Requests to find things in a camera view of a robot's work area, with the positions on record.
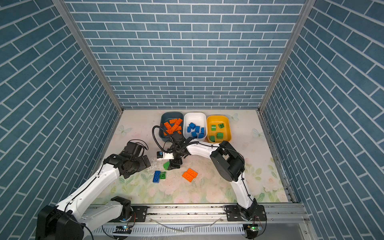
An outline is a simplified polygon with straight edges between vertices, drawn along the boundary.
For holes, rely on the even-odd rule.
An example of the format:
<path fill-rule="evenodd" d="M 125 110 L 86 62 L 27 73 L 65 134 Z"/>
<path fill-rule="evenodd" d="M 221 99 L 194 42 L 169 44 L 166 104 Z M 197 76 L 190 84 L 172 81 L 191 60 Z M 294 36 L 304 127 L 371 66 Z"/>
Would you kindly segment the orange lego brick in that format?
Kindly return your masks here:
<path fill-rule="evenodd" d="M 167 130 L 170 130 L 172 128 L 172 126 L 168 122 L 165 122 L 164 126 L 166 127 Z"/>

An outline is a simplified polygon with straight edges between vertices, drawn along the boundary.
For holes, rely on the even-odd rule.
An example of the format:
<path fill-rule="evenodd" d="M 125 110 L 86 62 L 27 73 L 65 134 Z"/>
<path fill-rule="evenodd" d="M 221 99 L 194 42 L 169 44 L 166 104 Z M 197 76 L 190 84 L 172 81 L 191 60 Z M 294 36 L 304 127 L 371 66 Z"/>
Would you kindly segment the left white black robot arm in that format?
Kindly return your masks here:
<path fill-rule="evenodd" d="M 86 213 L 98 195 L 119 177 L 129 178 L 151 163 L 145 151 L 148 145 L 142 140 L 127 142 L 119 154 L 111 154 L 100 168 L 76 191 L 55 206 L 45 206 L 38 214 L 37 240 L 83 240 L 93 231 L 111 220 L 122 223 L 134 221 L 136 213 L 131 201 L 113 197 L 109 202 Z"/>

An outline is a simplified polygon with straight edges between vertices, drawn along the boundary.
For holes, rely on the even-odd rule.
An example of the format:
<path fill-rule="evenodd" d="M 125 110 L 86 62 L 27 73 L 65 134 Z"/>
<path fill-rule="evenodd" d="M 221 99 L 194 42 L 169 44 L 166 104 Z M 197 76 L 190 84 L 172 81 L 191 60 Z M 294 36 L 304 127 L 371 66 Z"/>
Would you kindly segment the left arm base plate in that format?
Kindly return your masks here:
<path fill-rule="evenodd" d="M 116 219 L 110 220 L 109 223 L 143 223 L 146 221 L 147 212 L 148 206 L 131 206 L 130 218 L 126 219 L 126 221 L 123 221 L 121 217 L 118 217 Z"/>

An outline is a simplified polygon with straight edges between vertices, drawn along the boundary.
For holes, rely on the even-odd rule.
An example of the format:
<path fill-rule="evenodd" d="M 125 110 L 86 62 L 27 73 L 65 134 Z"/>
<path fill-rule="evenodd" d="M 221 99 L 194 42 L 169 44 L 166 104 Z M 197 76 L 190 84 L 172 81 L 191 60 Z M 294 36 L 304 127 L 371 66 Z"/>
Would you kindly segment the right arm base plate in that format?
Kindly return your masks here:
<path fill-rule="evenodd" d="M 267 220 L 265 208 L 262 205 L 252 205 L 245 209 L 239 205 L 226 205 L 224 211 L 228 222 L 261 221 Z"/>

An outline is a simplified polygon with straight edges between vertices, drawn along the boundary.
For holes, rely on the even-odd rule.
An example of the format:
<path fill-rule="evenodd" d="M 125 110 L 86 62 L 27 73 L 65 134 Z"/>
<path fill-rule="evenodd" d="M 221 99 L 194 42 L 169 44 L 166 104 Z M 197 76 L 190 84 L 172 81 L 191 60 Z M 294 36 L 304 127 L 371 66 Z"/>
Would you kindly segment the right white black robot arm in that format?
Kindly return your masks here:
<path fill-rule="evenodd" d="M 209 144 L 192 137 L 179 140 L 171 136 L 168 138 L 171 146 L 166 151 L 163 150 L 163 153 L 172 155 L 169 159 L 169 170 L 179 169 L 183 164 L 182 159 L 188 156 L 200 156 L 211 159 L 220 176 L 231 183 L 242 218 L 246 221 L 261 218 L 261 214 L 258 211 L 262 207 L 260 207 L 257 200 L 248 190 L 245 180 L 245 158 L 229 142 L 223 141 L 219 144 Z"/>

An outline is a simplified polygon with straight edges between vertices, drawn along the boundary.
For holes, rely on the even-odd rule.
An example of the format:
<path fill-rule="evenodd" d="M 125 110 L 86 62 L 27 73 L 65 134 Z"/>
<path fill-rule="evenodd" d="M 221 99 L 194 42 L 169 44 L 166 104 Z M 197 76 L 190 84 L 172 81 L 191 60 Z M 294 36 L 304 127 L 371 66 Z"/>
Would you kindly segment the blue lego long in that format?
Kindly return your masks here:
<path fill-rule="evenodd" d="M 159 183 L 160 176 L 161 176 L 161 171 L 155 171 L 154 177 L 153 177 L 153 183 Z"/>
<path fill-rule="evenodd" d="M 189 127 L 190 127 L 192 130 L 194 130 L 194 129 L 196 128 L 196 125 L 195 125 L 194 123 L 190 123 L 190 124 L 189 124 Z"/>

